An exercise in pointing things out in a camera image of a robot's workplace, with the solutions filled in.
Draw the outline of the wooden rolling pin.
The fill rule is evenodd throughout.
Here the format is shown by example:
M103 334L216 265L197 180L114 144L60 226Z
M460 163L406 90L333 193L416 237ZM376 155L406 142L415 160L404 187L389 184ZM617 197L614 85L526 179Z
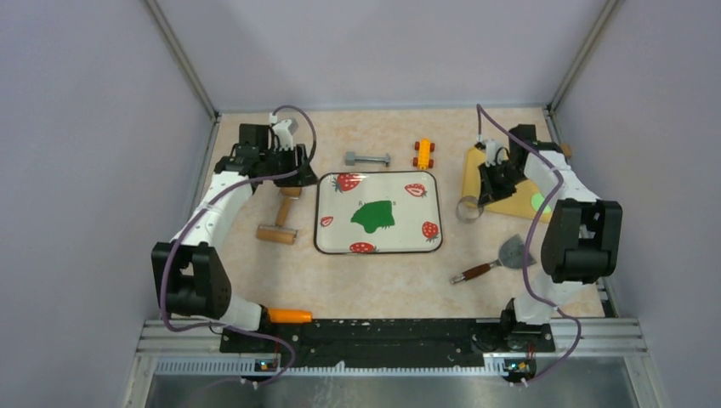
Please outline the wooden rolling pin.
M279 194L281 204L275 216L273 224L260 224L256 230L256 238L260 241L272 242L284 245L293 245L297 239L298 231L286 226L287 218L292 205L302 195L301 187L283 187Z

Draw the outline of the white strawberry tray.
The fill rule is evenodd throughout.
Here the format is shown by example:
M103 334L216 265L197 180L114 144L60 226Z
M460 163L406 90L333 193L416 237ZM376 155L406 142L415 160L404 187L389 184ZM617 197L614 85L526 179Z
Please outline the white strawberry tray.
M314 246L327 255L430 253L443 242L436 178L426 171L327 173Z

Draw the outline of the green dough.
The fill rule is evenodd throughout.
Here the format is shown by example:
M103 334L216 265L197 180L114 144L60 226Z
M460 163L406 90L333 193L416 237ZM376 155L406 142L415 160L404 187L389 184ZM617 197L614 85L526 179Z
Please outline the green dough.
M378 229L395 226L392 201L372 201L361 205L352 215L350 222L359 225L366 234L374 234Z

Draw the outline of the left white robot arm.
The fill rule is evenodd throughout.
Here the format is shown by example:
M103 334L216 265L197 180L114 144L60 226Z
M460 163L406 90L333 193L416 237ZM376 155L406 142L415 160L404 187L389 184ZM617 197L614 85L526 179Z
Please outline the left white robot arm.
M293 139L293 119L269 125L242 123L231 152L215 165L210 185L190 219L170 240L151 251L151 265L163 318L200 316L240 331L252 351L269 347L273 330L267 309L234 294L219 256L237 213L265 181L280 188L316 184L304 144Z

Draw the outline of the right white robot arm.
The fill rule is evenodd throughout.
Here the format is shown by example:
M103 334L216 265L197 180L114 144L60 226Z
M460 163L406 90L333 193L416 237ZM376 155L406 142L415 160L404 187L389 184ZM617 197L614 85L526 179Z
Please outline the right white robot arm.
M498 327L501 344L521 350L544 339L559 306L615 271L622 207L585 186L558 144L536 138L535 126L518 125L507 135L506 147L478 138L476 147L485 154L478 167L480 207L509 198L518 184L530 181L552 210L540 252L542 271L524 278L525 293L509 301Z

